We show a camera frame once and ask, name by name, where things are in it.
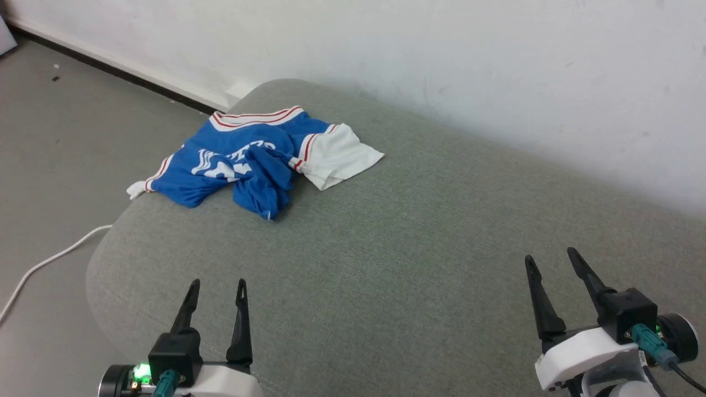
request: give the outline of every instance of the basketball jersey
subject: basketball jersey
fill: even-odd
[[[233,201],[272,220],[289,203],[295,172],[325,190],[383,156],[348,125],[312,119],[299,106],[269,114],[216,112],[156,174],[127,192],[135,199],[158,191],[193,208],[233,182]]]

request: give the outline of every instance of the gray floor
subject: gray floor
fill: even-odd
[[[1,304],[30,267],[113,223],[125,188],[204,119],[34,42],[0,58]],[[94,396],[107,366],[126,362],[85,298],[101,237],[37,272],[0,326],[3,395]]]

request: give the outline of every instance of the green led light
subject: green led light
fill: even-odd
[[[150,381],[152,378],[152,373],[150,372],[150,365],[142,362],[138,365],[135,366],[133,369],[133,379],[135,381],[140,381],[142,383],[145,383],[145,379],[147,379],[147,382]]]

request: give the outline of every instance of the white cable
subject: white cable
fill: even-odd
[[[87,235],[81,237],[81,239],[78,240],[77,242],[75,242],[71,247],[59,252],[58,254],[56,254],[54,256],[51,256],[51,257],[45,259],[44,261],[35,265],[35,267],[31,268],[27,273],[25,273],[25,275],[22,276],[22,280],[20,280],[20,283],[17,284],[17,288],[15,288],[15,292],[12,293],[10,300],[7,301],[7,304],[5,305],[5,309],[2,309],[2,313],[0,313],[0,325],[2,325],[3,321],[5,321],[5,317],[10,312],[10,308],[15,303],[15,300],[17,300],[17,296],[19,296],[20,290],[22,290],[22,287],[25,285],[25,283],[27,282],[27,279],[32,275],[32,273],[34,273],[35,271],[38,271],[44,265],[52,262],[56,258],[59,258],[60,256],[63,256],[65,254],[71,252],[71,250],[73,250],[74,248],[81,245],[81,243],[83,243],[87,238],[93,236],[97,232],[99,232],[101,230],[110,229],[111,227],[113,227],[113,225],[105,225],[105,226],[101,226],[101,227],[96,227],[95,229],[91,230]]]

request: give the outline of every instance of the gray couch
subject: gray couch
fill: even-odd
[[[194,209],[143,194],[86,284],[98,324],[131,360],[146,359],[194,278],[202,355],[222,359],[245,278],[253,373],[272,396],[538,396],[524,256],[569,327],[595,322],[567,246],[611,286],[640,288],[706,330],[704,222],[304,81],[265,83],[232,112],[292,105],[349,124],[386,157],[324,192],[298,178],[274,223],[234,204],[231,188]],[[686,368],[706,372],[704,360]],[[670,395],[694,393],[657,376]]]

